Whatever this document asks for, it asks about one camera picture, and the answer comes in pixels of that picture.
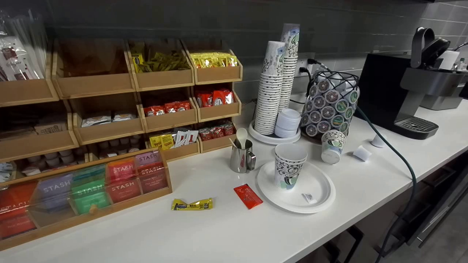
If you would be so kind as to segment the patterned paper cup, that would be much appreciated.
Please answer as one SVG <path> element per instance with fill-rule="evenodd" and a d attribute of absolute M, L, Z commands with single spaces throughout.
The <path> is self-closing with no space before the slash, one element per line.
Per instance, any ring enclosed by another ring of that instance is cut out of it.
<path fill-rule="evenodd" d="M 308 159 L 308 147 L 302 143 L 283 143 L 274 149 L 276 177 L 284 190 L 293 190 Z"/>
<path fill-rule="evenodd" d="M 340 130 L 328 130 L 322 136 L 322 161 L 327 163 L 338 163 L 344 149 L 346 134 Z"/>

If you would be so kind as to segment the short stack of paper cups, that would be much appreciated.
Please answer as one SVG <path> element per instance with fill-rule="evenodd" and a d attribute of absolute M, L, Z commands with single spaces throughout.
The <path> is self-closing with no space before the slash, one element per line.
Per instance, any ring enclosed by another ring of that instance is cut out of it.
<path fill-rule="evenodd" d="M 255 130 L 261 134 L 274 133 L 281 101 L 284 51 L 286 44 L 283 41 L 268 42 L 255 117 Z"/>

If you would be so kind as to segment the patterned paper cup beside plate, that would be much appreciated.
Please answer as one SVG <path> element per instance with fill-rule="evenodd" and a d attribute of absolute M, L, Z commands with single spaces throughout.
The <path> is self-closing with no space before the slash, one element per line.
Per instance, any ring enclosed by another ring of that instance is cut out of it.
<path fill-rule="evenodd" d="M 344 149 L 346 134 L 340 130 L 328 130 L 322 136 L 322 161 L 327 163 L 338 163 Z"/>

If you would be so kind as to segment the white paper plate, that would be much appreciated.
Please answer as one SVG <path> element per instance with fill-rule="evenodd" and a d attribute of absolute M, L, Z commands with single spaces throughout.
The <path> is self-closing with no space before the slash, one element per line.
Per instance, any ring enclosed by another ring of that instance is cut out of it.
<path fill-rule="evenodd" d="M 276 206 L 300 215 L 319 213 L 333 206 L 337 197 L 336 184 L 327 172 L 308 162 L 292 190 L 280 187 L 276 178 L 276 163 L 265 163 L 258 175 L 260 191 Z"/>

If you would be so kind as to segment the tall stack of paper cups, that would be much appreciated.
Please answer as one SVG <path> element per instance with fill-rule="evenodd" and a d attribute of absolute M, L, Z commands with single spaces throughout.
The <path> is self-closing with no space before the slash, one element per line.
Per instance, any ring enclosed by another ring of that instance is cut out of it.
<path fill-rule="evenodd" d="M 283 63 L 283 93 L 280 106 L 287 108 L 290 105 L 296 66 L 299 60 L 300 25 L 286 23 L 283 28 L 281 41 L 286 44 L 286 51 Z"/>

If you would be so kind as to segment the white round cup tray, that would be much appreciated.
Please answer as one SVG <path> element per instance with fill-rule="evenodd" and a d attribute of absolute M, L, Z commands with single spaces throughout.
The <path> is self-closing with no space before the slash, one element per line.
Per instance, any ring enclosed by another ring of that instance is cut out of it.
<path fill-rule="evenodd" d="M 255 130 L 254 121 L 249 124 L 249 134 L 255 140 L 258 140 L 264 144 L 271 144 L 271 146 L 283 144 L 283 143 L 295 143 L 295 142 L 300 140 L 300 137 L 302 137 L 300 131 L 298 131 L 296 134 L 293 134 L 290 137 L 279 137 L 276 134 L 261 134 L 260 131 Z"/>

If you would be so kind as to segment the small metal cup with spoons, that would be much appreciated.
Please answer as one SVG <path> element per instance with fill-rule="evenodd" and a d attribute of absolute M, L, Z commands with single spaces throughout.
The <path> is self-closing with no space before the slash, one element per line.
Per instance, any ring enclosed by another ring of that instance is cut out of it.
<path fill-rule="evenodd" d="M 257 155 L 254 152 L 252 140 L 246 140 L 245 143 L 241 143 L 239 139 L 235 140 L 230 168 L 241 174 L 251 172 L 257 168 Z"/>

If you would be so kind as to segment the stack of white lids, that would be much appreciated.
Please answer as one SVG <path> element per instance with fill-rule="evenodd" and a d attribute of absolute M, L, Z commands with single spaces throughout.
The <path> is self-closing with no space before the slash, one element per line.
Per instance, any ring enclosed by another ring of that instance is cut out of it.
<path fill-rule="evenodd" d="M 283 108 L 277 117 L 276 134 L 279 137 L 293 137 L 298 134 L 302 115 L 299 111 L 292 108 Z"/>

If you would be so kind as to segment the red tea packet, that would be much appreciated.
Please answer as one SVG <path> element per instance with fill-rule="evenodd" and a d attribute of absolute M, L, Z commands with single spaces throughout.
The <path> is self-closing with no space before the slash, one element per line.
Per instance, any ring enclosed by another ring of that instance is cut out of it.
<path fill-rule="evenodd" d="M 264 203 L 264 200 L 252 190 L 249 184 L 239 185 L 235 188 L 235 191 L 248 209 L 254 209 Z"/>

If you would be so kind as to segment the yellow candy wrapper packet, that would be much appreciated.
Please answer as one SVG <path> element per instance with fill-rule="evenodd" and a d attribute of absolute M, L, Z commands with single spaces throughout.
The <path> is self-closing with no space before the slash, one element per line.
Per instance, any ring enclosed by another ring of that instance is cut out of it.
<path fill-rule="evenodd" d="M 175 199 L 172 203 L 173 210 L 210 210 L 216 204 L 214 199 L 201 199 L 192 203 L 188 203 L 182 199 Z"/>

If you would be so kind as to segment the white creamer pod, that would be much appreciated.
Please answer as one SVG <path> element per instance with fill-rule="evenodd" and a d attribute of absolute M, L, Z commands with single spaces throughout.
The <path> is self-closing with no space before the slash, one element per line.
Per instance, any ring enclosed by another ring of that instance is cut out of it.
<path fill-rule="evenodd" d="M 353 155 L 360 159 L 362 162 L 368 162 L 372 156 L 372 152 L 368 150 L 363 144 L 360 144 L 355 152 Z"/>
<path fill-rule="evenodd" d="M 375 136 L 371 143 L 379 149 L 385 147 L 385 142 L 381 139 L 381 136 Z"/>

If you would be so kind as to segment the wooden condiment shelf organizer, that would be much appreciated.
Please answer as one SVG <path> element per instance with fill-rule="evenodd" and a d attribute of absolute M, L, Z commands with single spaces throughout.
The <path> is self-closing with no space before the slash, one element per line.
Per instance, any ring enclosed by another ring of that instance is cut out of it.
<path fill-rule="evenodd" d="M 182 39 L 58 39 L 46 77 L 0 80 L 0 161 L 56 159 L 91 144 L 230 118 L 243 64 Z"/>

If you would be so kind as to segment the black Keurig coffee machine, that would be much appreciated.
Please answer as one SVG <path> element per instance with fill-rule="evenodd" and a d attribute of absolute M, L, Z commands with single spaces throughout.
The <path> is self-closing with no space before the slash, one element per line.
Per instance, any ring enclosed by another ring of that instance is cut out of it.
<path fill-rule="evenodd" d="M 451 42 L 420 26 L 412 54 L 371 52 L 359 80 L 356 115 L 412 139 L 428 139 L 439 125 L 416 115 L 420 106 L 457 108 L 467 95 L 468 74 L 436 67 Z"/>

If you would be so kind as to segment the wooden tea bag box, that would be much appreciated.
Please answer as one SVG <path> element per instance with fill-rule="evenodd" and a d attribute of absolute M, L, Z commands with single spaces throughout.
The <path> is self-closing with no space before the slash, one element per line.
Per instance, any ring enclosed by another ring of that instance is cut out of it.
<path fill-rule="evenodd" d="M 159 150 L 14 180 L 0 191 L 0 250 L 116 213 L 173 191 Z"/>

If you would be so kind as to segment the clear straw dispenser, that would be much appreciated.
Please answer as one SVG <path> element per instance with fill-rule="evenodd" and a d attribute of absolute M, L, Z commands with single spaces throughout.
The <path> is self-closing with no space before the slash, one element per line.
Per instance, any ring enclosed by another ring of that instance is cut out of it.
<path fill-rule="evenodd" d="M 0 80 L 37 80 L 46 77 L 47 33 L 43 17 L 0 14 Z"/>

